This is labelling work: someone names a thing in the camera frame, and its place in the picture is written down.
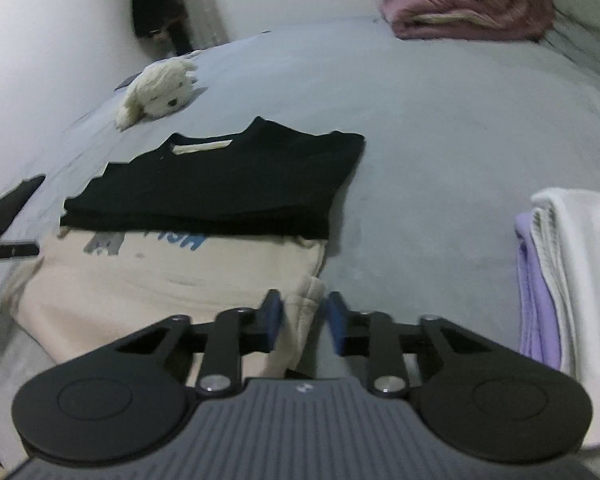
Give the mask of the beige bear raglan shirt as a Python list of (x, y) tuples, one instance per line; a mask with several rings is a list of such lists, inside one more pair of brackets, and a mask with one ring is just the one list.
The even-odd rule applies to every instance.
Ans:
[(324, 295), (329, 211), (364, 146), (356, 133), (256, 118), (240, 133), (172, 134), (112, 162), (65, 201), (59, 231), (12, 286), (12, 316), (59, 363), (170, 315), (204, 323), (255, 308), (275, 289), (282, 331), (244, 371), (282, 376)]

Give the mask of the folded white purple clothes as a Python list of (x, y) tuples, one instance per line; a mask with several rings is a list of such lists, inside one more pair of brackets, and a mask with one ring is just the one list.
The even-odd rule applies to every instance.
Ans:
[(577, 379), (600, 448), (600, 193), (546, 188), (516, 219), (520, 351)]

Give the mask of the folded black garment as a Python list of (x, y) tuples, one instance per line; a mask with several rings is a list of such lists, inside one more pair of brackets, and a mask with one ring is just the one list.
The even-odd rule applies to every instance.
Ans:
[(45, 178), (45, 174), (38, 174), (32, 178), (24, 179), (0, 197), (0, 237), (12, 225), (12, 222), (20, 214), (22, 208), (27, 205), (27, 202), (42, 185)]

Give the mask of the dark tablet on bed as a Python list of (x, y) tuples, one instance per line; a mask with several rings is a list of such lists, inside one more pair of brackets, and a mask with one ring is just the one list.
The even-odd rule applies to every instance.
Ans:
[(132, 76), (129, 76), (128, 78), (125, 78), (124, 81), (120, 82), (120, 84), (117, 85), (116, 88), (114, 88), (114, 91), (118, 91), (120, 89), (124, 89), (126, 87), (129, 87), (130, 84), (132, 84), (132, 82), (138, 77), (140, 76), (140, 73), (136, 73)]

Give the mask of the white plush dog toy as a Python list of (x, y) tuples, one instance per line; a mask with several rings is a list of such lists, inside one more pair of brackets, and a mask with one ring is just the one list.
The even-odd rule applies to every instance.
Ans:
[(147, 66), (126, 88), (114, 124), (125, 130), (143, 118), (159, 119), (186, 107), (194, 98), (195, 70), (190, 58), (167, 58)]

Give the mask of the grey bed sheet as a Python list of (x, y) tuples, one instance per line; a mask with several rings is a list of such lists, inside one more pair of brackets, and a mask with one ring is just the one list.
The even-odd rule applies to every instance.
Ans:
[[(46, 145), (45, 174), (7, 234), (36, 257), (0, 263), (0, 464), (12, 479), (588, 479), (583, 443), (543, 463), (495, 463), (433, 434), (414, 408), (364, 386), (366, 359), (338, 356), (324, 304), (396, 322), (445, 318), (520, 354), (516, 219), (546, 188), (600, 193), (600, 77), (534, 42), (402, 41), (360, 20), (291, 26), (195, 58), (179, 112), (114, 126), (115, 91)], [(14, 319), (10, 292), (57, 233), (65, 201), (112, 162), (172, 134), (240, 133), (256, 119), (307, 134), (356, 133), (363, 153), (329, 211), (324, 295), (298, 364), (249, 376), (199, 404), (136, 460), (61, 465), (30, 455), (12, 402), (55, 362)]]

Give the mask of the dark jacket on rack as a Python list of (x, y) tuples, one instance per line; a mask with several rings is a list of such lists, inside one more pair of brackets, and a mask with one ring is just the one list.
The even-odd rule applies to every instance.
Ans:
[(176, 55), (193, 51), (185, 0), (131, 0), (131, 13), (136, 38), (169, 40)]

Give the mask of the left grey curtain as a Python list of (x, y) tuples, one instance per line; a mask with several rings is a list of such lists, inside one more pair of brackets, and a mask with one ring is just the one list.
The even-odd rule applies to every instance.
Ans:
[(216, 0), (186, 0), (186, 6), (196, 48), (227, 43), (227, 32)]

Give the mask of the pink rolled quilt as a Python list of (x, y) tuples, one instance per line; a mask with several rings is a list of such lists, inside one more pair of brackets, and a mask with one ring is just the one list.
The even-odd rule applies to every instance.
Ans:
[(380, 0), (402, 40), (538, 40), (554, 21), (552, 0)]

